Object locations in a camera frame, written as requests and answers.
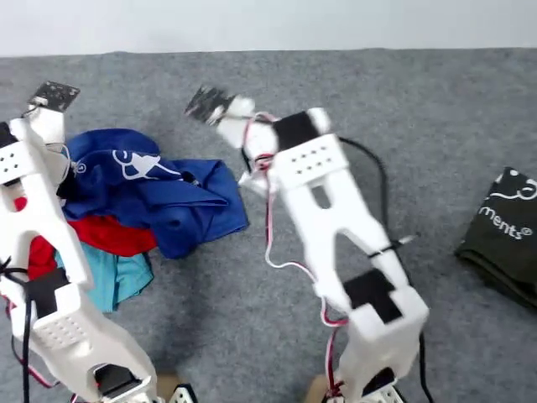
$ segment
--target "wooden base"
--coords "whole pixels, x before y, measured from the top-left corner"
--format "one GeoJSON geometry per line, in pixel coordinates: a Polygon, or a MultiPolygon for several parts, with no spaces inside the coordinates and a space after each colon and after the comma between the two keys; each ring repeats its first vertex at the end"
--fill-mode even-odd
{"type": "Polygon", "coordinates": [[[174,394],[175,387],[183,383],[176,374],[157,374],[157,395],[165,401],[174,394]]]}
{"type": "Polygon", "coordinates": [[[328,391],[328,381],[325,375],[318,375],[311,382],[308,395],[305,397],[304,403],[321,403],[328,391]]]}

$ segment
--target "floor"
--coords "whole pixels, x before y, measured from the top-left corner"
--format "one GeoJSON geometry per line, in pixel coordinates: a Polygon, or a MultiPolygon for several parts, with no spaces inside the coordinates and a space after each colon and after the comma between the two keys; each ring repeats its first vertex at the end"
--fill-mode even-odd
{"type": "MultiPolygon", "coordinates": [[[[208,127],[182,115],[201,83],[252,97],[276,115],[325,107],[338,134],[359,139],[387,161],[396,235],[422,236],[401,250],[430,306],[426,327],[430,388],[439,403],[537,400],[533,312],[483,286],[453,251],[490,182],[505,165],[537,176],[537,50],[359,50],[68,56],[0,59],[0,120],[21,113],[42,81],[78,86],[67,113],[75,135],[135,128],[164,155],[220,158],[236,176],[239,155],[208,127]]],[[[374,213],[378,178],[347,149],[374,213]]],[[[329,330],[319,301],[295,270],[263,262],[263,201],[243,191],[250,227],[198,248],[187,259],[151,253],[155,280],[110,318],[127,328],[159,371],[174,370],[200,402],[301,401],[323,370],[329,330]]],[[[345,239],[343,279],[368,267],[345,239]]],[[[300,259],[281,203],[274,259],[300,259]]],[[[21,371],[0,319],[0,392],[19,401],[21,371]]],[[[344,344],[338,340],[338,351],[344,344]]],[[[67,401],[63,388],[33,401],[67,401]]],[[[400,382],[409,402],[425,401],[417,366],[400,382]]]]}

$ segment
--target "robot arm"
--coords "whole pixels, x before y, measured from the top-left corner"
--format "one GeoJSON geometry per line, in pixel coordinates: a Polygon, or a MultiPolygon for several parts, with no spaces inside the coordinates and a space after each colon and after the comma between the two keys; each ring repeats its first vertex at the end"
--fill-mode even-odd
{"type": "Polygon", "coordinates": [[[345,401],[377,397],[409,372],[429,309],[409,284],[385,229],[368,210],[329,118],[315,108],[259,122],[252,100],[201,88],[206,95],[211,91],[212,104],[198,92],[190,114],[216,124],[216,131],[250,160],[274,156],[268,168],[245,172],[239,183],[260,195],[281,195],[304,244],[315,293],[348,317],[348,345],[336,373],[345,401]],[[319,186],[328,196],[328,208],[320,207],[312,193],[319,186]],[[335,267],[338,233],[374,256],[372,270],[345,283],[335,267]]]}
{"type": "Polygon", "coordinates": [[[63,109],[55,107],[58,91],[50,88],[60,85],[47,85],[49,98],[41,97],[22,118],[3,125],[0,260],[5,271],[26,269],[30,242],[39,234],[60,252],[65,271],[32,281],[24,273],[12,275],[18,281],[0,277],[0,292],[16,306],[11,311],[13,335],[23,341],[26,301],[31,300],[29,348],[68,389],[86,401],[162,403],[147,354],[85,293],[92,287],[91,271],[55,194],[70,161],[51,152],[44,141],[64,141],[63,109]],[[43,134],[35,130],[40,128],[43,134]],[[20,196],[27,204],[18,212],[13,201],[20,196]]]}

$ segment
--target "white wall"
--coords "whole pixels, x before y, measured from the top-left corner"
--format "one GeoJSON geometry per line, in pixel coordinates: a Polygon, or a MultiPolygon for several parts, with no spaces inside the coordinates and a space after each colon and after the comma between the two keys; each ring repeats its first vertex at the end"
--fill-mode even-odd
{"type": "Polygon", "coordinates": [[[0,55],[537,46],[537,0],[6,0],[0,10],[0,55]]]}

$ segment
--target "red fabric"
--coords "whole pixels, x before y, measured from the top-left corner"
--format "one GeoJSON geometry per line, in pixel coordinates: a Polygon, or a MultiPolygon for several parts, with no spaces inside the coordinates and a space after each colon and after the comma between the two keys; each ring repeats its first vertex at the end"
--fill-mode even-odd
{"type": "MultiPolygon", "coordinates": [[[[15,207],[20,212],[26,207],[26,198],[15,199],[15,207]]],[[[30,280],[45,275],[56,268],[54,260],[55,249],[43,237],[32,239],[30,244],[30,256],[28,262],[28,277],[30,280]]]]}
{"type": "MultiPolygon", "coordinates": [[[[26,198],[15,199],[17,211],[26,207],[26,198]]],[[[148,252],[157,246],[153,233],[148,229],[122,226],[114,217],[88,216],[80,221],[69,221],[78,238],[94,248],[109,254],[130,257],[148,252]]],[[[55,249],[41,236],[32,239],[28,262],[30,280],[46,275],[56,268],[55,249]]]]}
{"type": "Polygon", "coordinates": [[[82,242],[109,254],[130,257],[157,246],[151,230],[124,227],[114,217],[87,216],[69,224],[82,242]]]}

